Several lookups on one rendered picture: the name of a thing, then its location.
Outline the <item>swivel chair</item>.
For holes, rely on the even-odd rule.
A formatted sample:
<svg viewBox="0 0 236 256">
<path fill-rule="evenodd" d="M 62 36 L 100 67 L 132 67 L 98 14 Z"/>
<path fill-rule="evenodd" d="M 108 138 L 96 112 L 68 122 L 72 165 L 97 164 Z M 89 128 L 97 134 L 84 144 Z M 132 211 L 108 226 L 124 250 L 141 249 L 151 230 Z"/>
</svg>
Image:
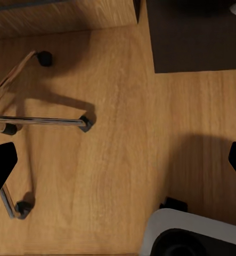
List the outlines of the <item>swivel chair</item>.
<svg viewBox="0 0 236 256">
<path fill-rule="evenodd" d="M 9 73 L 1 79 L 0 99 L 33 56 L 38 58 L 42 66 L 50 66 L 52 64 L 51 52 L 41 51 L 38 53 L 34 48 L 30 49 Z M 18 128 L 14 124 L 78 126 L 85 133 L 94 125 L 85 115 L 82 115 L 79 119 L 0 116 L 0 133 L 15 135 Z M 31 205 L 28 202 L 20 201 L 14 206 L 6 182 L 0 190 L 0 196 L 10 218 L 25 219 L 27 217 Z"/>
</svg>

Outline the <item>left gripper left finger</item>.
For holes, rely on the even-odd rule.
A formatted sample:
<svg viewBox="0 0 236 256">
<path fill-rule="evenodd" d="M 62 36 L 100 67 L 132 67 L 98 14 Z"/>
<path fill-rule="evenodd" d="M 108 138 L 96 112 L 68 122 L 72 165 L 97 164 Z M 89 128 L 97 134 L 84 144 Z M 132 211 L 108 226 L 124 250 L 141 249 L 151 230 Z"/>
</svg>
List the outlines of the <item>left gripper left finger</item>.
<svg viewBox="0 0 236 256">
<path fill-rule="evenodd" d="M 0 145 L 0 190 L 17 162 L 18 157 L 14 143 Z"/>
</svg>

